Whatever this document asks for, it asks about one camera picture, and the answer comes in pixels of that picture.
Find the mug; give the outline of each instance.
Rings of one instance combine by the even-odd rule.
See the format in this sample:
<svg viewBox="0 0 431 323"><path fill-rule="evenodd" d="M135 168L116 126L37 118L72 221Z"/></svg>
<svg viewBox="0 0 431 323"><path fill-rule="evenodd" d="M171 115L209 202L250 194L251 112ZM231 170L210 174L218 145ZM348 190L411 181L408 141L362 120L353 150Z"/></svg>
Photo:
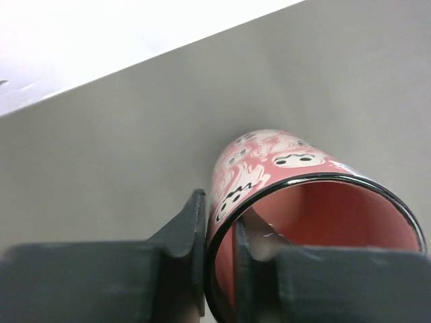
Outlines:
<svg viewBox="0 0 431 323"><path fill-rule="evenodd" d="M412 212L384 186L285 131L247 133L213 171L205 294L218 321L234 308L232 224L251 207L294 244L426 251Z"/></svg>

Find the black mug rim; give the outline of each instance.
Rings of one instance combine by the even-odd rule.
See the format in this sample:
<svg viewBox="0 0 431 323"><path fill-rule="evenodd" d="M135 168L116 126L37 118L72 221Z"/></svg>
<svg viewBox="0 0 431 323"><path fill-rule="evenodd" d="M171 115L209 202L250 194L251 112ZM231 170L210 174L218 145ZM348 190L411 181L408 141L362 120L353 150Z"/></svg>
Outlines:
<svg viewBox="0 0 431 323"><path fill-rule="evenodd" d="M226 220L221 224L218 230L214 233L209 245L207 246L207 250L205 251L205 265L204 265L204 291L205 297L207 299L208 306L214 315L214 318L217 322L225 322L223 315L219 311L216 297L213 295L213 288L211 285L211 281L213 279L213 275L215 273L215 265L216 265L216 255L220 244L224 236L227 234L229 228L232 224L255 202L260 200L261 198L274 193L283 188L305 184L309 182L324 182L324 181L334 181L334 182L343 182L348 184L353 184L362 188L366 188L375 192L389 202L402 214L404 219L413 229L416 239L418 241L419 252L427 253L426 241L424 237L424 233L422 232L421 227L419 226L418 220L415 218L409 207L393 192L391 192L388 188L380 185L372 181L369 178L359 177L352 174L344 174L344 173L336 173L336 172L317 172L317 173L309 173L303 174L299 176L293 176L290 178L285 178L278 182L275 182L264 189L256 192L252 196L248 197L245 201L243 201L239 206L237 206L233 212L226 218ZM209 219L208 227L212 225L212 219Z"/></svg>

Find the white surface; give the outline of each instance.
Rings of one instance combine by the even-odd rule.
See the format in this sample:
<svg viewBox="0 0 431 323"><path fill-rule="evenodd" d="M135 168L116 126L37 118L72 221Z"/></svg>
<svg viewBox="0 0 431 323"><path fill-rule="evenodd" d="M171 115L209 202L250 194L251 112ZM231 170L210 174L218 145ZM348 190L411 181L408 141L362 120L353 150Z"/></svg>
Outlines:
<svg viewBox="0 0 431 323"><path fill-rule="evenodd" d="M254 129L388 186L430 237L430 16L305 1L0 119L0 247L146 238Z"/></svg>
<svg viewBox="0 0 431 323"><path fill-rule="evenodd" d="M0 2L0 114L300 0Z"/></svg>

